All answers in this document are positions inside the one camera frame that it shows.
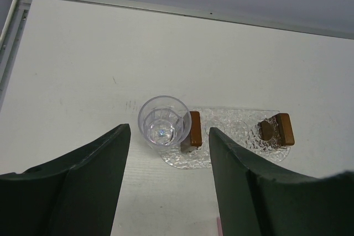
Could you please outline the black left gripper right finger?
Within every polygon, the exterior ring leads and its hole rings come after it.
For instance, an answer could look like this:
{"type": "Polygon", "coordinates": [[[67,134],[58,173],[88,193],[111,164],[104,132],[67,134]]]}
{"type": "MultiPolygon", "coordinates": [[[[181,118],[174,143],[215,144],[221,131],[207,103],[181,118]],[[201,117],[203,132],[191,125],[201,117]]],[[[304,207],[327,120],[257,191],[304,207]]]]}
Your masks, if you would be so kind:
{"type": "Polygon", "coordinates": [[[209,132],[224,235],[352,235],[353,173],[317,179],[209,132]]]}

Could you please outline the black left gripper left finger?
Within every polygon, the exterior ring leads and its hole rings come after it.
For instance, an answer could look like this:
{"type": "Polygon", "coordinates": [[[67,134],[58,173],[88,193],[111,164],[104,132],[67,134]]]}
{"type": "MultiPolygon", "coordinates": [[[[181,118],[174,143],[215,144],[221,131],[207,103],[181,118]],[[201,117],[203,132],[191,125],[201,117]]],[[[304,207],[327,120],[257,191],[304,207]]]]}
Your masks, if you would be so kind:
{"type": "Polygon", "coordinates": [[[1,175],[1,234],[110,235],[130,139],[121,124],[54,160],[1,175]]]}

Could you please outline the brown wooden holder block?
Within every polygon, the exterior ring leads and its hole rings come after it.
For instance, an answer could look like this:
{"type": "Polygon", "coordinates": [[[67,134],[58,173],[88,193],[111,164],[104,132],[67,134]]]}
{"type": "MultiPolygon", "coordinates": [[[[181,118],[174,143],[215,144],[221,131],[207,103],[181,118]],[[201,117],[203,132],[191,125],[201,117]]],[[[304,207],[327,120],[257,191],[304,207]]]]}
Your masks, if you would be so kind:
{"type": "Polygon", "coordinates": [[[290,115],[278,113],[258,123],[259,136],[263,141],[270,142],[273,148],[286,148],[295,144],[290,115]]]}
{"type": "Polygon", "coordinates": [[[202,146],[201,118],[198,111],[190,111],[191,129],[189,135],[181,143],[182,153],[190,153],[202,146]]]}

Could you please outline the clear plastic cup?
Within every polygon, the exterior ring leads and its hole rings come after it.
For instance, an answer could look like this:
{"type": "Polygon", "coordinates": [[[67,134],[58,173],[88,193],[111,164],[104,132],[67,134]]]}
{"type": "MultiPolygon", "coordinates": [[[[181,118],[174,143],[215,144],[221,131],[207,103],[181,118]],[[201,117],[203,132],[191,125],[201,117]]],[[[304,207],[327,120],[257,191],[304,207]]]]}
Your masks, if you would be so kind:
{"type": "Polygon", "coordinates": [[[156,147],[180,145],[192,126],[185,103],[172,96],[156,96],[142,105],[138,113],[138,128],[148,144],[156,147]]]}

